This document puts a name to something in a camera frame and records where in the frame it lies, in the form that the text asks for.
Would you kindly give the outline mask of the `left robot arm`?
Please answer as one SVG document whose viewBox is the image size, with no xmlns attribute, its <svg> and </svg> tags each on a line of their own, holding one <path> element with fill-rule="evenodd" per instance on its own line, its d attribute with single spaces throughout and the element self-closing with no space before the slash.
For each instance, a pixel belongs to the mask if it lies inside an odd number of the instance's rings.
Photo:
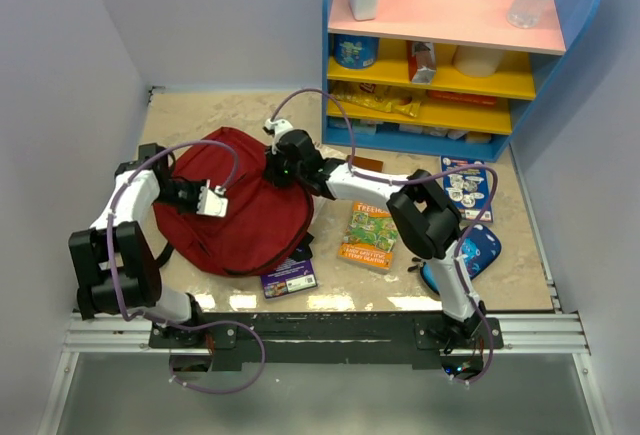
<svg viewBox="0 0 640 435">
<path fill-rule="evenodd" d="M 141 145 L 135 160 L 120 164 L 115 172 L 117 205 L 106 206 L 90 228 L 70 235 L 76 301 L 84 320 L 98 314 L 120 315 L 124 307 L 129 316 L 150 316 L 161 337 L 196 347 L 207 335 L 202 309 L 193 295 L 161 282 L 160 269 L 174 247 L 166 244 L 155 257 L 141 222 L 156 201 L 180 213 L 199 214 L 210 182 L 175 175 L 173 154 L 157 156 L 163 150 L 156 143 Z"/>
</svg>

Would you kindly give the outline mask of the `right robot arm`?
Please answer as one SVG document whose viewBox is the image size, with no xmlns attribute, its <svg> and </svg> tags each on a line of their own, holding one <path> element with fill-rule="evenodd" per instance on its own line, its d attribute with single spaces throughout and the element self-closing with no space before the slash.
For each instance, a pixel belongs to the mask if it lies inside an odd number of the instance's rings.
<svg viewBox="0 0 640 435">
<path fill-rule="evenodd" d="M 404 245 L 430 267 L 444 324 L 435 335 L 459 348 L 480 337 L 484 305 L 457 248 L 463 239 L 461 214 L 434 175 L 359 169 L 348 160 L 323 157 L 304 130 L 268 122 L 263 131 L 272 137 L 265 150 L 269 182 L 277 187 L 298 183 L 316 197 L 363 202 L 388 212 Z"/>
</svg>

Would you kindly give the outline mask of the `brown leather wallet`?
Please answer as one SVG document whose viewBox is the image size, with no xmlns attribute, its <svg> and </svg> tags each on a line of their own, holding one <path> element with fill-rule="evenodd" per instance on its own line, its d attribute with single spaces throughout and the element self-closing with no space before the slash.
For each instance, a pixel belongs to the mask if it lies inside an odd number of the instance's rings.
<svg viewBox="0 0 640 435">
<path fill-rule="evenodd" d="M 347 155 L 345 161 L 351 165 L 352 170 L 362 169 L 381 173 L 384 168 L 384 162 L 382 160 L 367 157 Z"/>
</svg>

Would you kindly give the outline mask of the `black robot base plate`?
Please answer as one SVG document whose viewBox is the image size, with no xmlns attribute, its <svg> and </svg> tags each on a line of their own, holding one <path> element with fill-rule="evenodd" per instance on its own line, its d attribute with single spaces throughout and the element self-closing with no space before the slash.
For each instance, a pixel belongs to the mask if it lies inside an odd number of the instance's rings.
<svg viewBox="0 0 640 435">
<path fill-rule="evenodd" d="M 435 334 L 439 312 L 207 313 L 205 342 L 186 347 L 154 327 L 149 345 L 168 350 L 186 366 L 194 355 L 202 366 L 237 371 L 248 363 L 409 365 L 476 374 L 490 350 L 504 346 L 498 319 L 483 321 L 471 341 L 452 346 Z"/>
</svg>

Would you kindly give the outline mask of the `red backpack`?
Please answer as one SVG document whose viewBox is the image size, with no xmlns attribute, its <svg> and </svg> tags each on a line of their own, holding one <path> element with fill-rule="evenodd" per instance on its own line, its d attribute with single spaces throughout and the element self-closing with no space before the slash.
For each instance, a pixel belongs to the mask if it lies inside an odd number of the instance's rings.
<svg viewBox="0 0 640 435">
<path fill-rule="evenodd" d="M 314 214 L 312 196 L 298 184 L 277 188 L 263 177 L 265 145 L 249 134 L 222 127 L 206 136 L 238 155 L 227 187 L 226 216 L 181 213 L 153 206 L 161 234 L 198 269 L 221 276 L 260 276 L 280 265 L 306 236 Z"/>
</svg>

